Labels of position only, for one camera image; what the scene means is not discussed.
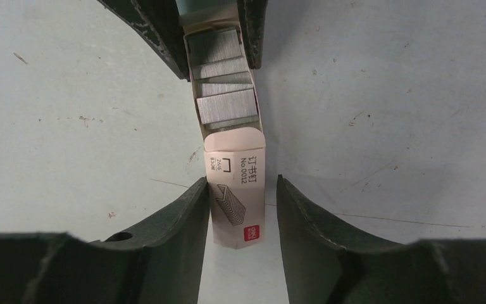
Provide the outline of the white staple box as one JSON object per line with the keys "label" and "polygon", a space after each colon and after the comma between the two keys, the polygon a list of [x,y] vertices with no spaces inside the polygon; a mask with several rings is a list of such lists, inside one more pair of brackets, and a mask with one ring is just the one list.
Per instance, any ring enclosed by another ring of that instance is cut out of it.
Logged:
{"label": "white staple box", "polygon": [[204,160],[214,242],[241,249],[263,240],[265,136],[253,127],[208,135]]}

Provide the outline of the staple box tray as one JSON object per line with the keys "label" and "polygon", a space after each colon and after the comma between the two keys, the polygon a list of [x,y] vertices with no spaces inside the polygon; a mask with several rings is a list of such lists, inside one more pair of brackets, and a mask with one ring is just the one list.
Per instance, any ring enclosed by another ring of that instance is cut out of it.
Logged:
{"label": "staple box tray", "polygon": [[262,128],[255,80],[242,30],[233,18],[184,27],[190,83],[203,137],[241,127]]}

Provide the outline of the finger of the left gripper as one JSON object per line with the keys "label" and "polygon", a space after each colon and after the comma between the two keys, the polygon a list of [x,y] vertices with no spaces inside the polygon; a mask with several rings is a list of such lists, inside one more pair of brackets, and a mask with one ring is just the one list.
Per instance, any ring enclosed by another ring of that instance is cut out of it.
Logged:
{"label": "finger of the left gripper", "polygon": [[175,0],[99,0],[149,45],[181,80],[190,80],[184,30]]}
{"label": "finger of the left gripper", "polygon": [[236,3],[249,68],[260,69],[268,0],[236,0]]}

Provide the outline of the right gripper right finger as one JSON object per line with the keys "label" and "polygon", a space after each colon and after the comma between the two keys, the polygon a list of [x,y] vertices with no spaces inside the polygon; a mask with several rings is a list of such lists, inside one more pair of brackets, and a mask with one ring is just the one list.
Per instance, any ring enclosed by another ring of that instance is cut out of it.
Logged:
{"label": "right gripper right finger", "polygon": [[277,179],[290,303],[486,303],[486,239],[380,238]]}

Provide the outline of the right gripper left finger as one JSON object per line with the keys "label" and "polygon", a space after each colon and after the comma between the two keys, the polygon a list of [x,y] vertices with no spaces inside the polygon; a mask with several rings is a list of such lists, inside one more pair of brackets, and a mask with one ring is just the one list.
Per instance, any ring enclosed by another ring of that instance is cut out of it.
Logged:
{"label": "right gripper left finger", "polygon": [[197,303],[208,185],[105,241],[67,233],[0,233],[0,303]]}

